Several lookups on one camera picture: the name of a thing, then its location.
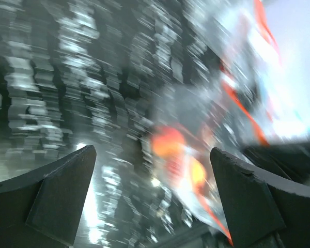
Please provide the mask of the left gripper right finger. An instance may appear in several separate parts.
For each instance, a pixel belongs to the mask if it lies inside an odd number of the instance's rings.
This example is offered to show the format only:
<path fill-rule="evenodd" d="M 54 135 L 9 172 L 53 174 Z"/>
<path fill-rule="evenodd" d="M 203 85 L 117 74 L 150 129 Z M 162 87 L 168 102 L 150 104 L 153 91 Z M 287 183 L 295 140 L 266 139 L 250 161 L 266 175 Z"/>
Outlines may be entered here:
<path fill-rule="evenodd" d="M 216 184 L 234 247 L 310 247 L 310 187 L 213 148 Z"/>

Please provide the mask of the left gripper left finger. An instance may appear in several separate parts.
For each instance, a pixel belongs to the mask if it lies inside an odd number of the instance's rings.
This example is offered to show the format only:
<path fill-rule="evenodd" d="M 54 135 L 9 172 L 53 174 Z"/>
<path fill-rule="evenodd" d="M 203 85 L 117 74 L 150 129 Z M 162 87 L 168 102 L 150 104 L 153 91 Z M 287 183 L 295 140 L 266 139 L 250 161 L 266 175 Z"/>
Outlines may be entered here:
<path fill-rule="evenodd" d="M 96 157 L 87 145 L 0 182 L 0 247 L 73 246 Z"/>

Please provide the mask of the clear bag orange zipper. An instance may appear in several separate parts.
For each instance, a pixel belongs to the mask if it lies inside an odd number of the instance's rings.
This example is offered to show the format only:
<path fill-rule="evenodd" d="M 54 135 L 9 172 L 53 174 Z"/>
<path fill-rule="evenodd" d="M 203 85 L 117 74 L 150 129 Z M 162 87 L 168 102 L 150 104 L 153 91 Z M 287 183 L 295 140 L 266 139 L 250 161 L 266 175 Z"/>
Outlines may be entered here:
<path fill-rule="evenodd" d="M 207 172 L 201 194 L 159 180 L 216 241 L 234 247 L 210 152 L 310 187 L 310 1 L 189 1 L 196 37 L 214 53 L 208 85 L 175 84 L 154 102 L 158 126 L 182 131 Z"/>

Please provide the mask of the orange peach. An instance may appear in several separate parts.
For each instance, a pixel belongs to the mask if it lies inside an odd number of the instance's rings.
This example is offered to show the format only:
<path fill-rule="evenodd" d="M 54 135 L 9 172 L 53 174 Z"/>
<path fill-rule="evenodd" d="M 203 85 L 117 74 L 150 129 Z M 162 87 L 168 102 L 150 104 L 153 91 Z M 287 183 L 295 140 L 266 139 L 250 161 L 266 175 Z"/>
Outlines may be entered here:
<path fill-rule="evenodd" d="M 150 141 L 165 182 L 174 190 L 188 186 L 195 194 L 201 194 L 207 172 L 182 131 L 172 126 L 158 126 Z"/>

